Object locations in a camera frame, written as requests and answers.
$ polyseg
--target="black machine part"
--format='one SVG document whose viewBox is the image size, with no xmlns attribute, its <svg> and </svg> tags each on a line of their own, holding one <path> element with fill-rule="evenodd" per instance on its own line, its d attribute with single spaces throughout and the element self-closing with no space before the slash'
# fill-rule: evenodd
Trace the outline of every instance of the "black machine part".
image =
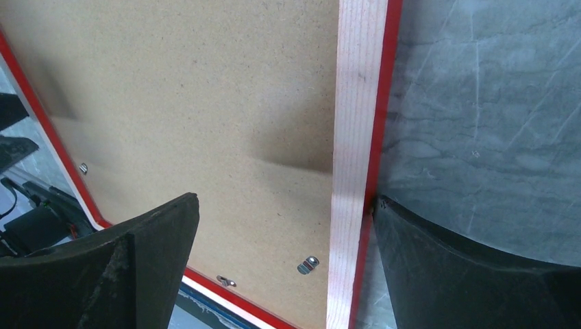
<svg viewBox="0 0 581 329">
<path fill-rule="evenodd" d="M 79 202 L 58 188 L 50 186 L 45 189 L 34 182 L 26 182 L 21 192 L 37 207 L 48 205 L 61 220 L 74 226 L 78 237 L 95 232 Z"/>
<path fill-rule="evenodd" d="M 0 93 L 0 131 L 28 117 L 18 95 Z"/>
<path fill-rule="evenodd" d="M 398 329 L 581 328 L 581 269 L 485 246 L 380 197 L 375 231 Z"/>
<path fill-rule="evenodd" d="M 38 149 L 29 138 L 0 135 L 0 173 Z"/>
<path fill-rule="evenodd" d="M 0 258 L 0 328 L 167 328 L 198 223 L 187 193 L 70 243 Z"/>
<path fill-rule="evenodd" d="M 51 247 L 70 234 L 49 207 L 40 206 L 4 225 L 3 238 L 20 255 Z"/>
</svg>

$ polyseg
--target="red border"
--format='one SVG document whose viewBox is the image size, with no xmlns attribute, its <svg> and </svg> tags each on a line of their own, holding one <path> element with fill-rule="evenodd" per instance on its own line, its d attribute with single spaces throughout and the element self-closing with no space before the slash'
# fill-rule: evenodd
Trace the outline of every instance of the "red border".
<svg viewBox="0 0 581 329">
<path fill-rule="evenodd" d="M 381 59 L 380 75 L 378 82 L 378 98 L 375 102 L 375 118 L 373 119 L 373 135 L 371 137 L 371 149 L 369 152 L 369 167 L 367 169 L 367 186 L 365 189 L 364 214 L 359 238 L 359 252 L 355 269 L 353 284 L 353 299 L 351 300 L 351 314 L 349 315 L 349 328 L 354 328 L 359 309 L 361 285 L 365 270 L 365 257 L 369 246 L 369 235 L 373 218 L 369 213 L 373 198 L 377 192 L 380 174 L 380 160 L 382 155 L 385 123 L 387 120 L 387 105 L 393 68 L 395 66 L 395 52 L 397 50 L 397 35 L 401 20 L 403 0 L 388 0 L 385 20 L 385 32 L 383 35 L 383 52 Z"/>
<path fill-rule="evenodd" d="M 28 104 L 30 104 L 30 108 L 32 109 L 32 112 L 38 119 L 40 126 L 43 128 L 49 140 L 51 141 L 51 144 L 55 148 L 58 157 L 60 158 L 64 165 L 64 168 L 66 169 L 66 172 L 69 173 L 71 179 L 73 180 L 74 185 L 79 190 L 79 194 L 85 201 L 85 204 L 87 205 L 89 212 L 91 213 L 93 218 L 95 218 L 95 221 L 100 226 L 104 228 L 110 227 L 111 223 L 107 222 L 101 216 L 99 209 L 97 209 L 95 201 L 90 196 L 90 193 L 86 188 L 83 179 L 81 179 L 81 176 L 77 172 L 77 167 L 71 160 L 69 154 L 66 152 L 66 149 L 62 144 L 60 137 L 58 136 L 58 133 L 56 132 L 54 126 L 52 126 L 50 118 L 42 108 L 42 105 L 40 104 L 40 101 L 38 100 L 36 94 L 34 93 L 32 86 L 28 82 L 28 79 L 26 78 L 20 64 L 18 63 L 18 60 L 14 56 L 14 53 L 12 53 L 12 49 L 10 48 L 9 43 L 6 40 L 6 37 L 2 29 L 0 29 L 0 53 L 4 57 L 4 60 L 6 61 L 9 70 L 12 72 L 12 75 L 14 76 L 16 83 L 18 84 L 18 86 L 20 86 L 20 89 L 22 90 L 24 97 L 28 101 Z M 253 315 L 254 317 L 257 317 L 259 320 L 263 321 L 266 324 L 269 324 L 270 326 L 273 326 L 274 328 L 295 329 L 294 326 L 276 317 L 272 313 L 269 313 L 268 311 L 256 306 L 255 304 L 252 304 L 251 302 L 236 295 L 235 293 L 228 291 L 227 289 L 224 289 L 219 284 L 211 281 L 210 279 L 206 278 L 205 276 L 201 275 L 200 273 L 197 273 L 196 271 L 190 268 L 186 268 L 185 275 L 186 277 L 190 278 L 191 280 L 194 280 L 204 288 L 210 290 L 213 293 L 216 293 L 223 299 L 233 303 L 234 305 L 240 307 L 249 314 Z"/>
</svg>

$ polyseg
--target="black cable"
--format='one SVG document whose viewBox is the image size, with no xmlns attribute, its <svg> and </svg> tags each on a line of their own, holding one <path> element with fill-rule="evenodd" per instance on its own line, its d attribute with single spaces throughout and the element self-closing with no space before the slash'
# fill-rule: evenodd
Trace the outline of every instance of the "black cable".
<svg viewBox="0 0 581 329">
<path fill-rule="evenodd" d="M 2 184 L 4 187 L 6 187 L 6 189 L 12 192 L 12 195 L 14 196 L 14 204 L 12 205 L 12 207 L 10 207 L 10 209 L 8 209 L 7 212 L 0 214 L 0 219 L 2 219 L 6 217 L 8 214 L 10 214 L 16 208 L 16 203 L 18 202 L 18 195 L 16 194 L 16 191 L 12 186 L 12 181 L 9 178 L 7 177 L 2 178 L 0 180 L 0 184 Z"/>
</svg>

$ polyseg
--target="wood grain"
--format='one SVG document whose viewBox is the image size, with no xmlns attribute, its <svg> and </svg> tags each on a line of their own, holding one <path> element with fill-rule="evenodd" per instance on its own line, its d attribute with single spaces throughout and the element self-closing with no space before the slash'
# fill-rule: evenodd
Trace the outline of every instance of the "wood grain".
<svg viewBox="0 0 581 329">
<path fill-rule="evenodd" d="M 327 328 L 354 324 L 401 0 L 340 2 Z M 362 228 L 362 218 L 367 224 Z"/>
</svg>

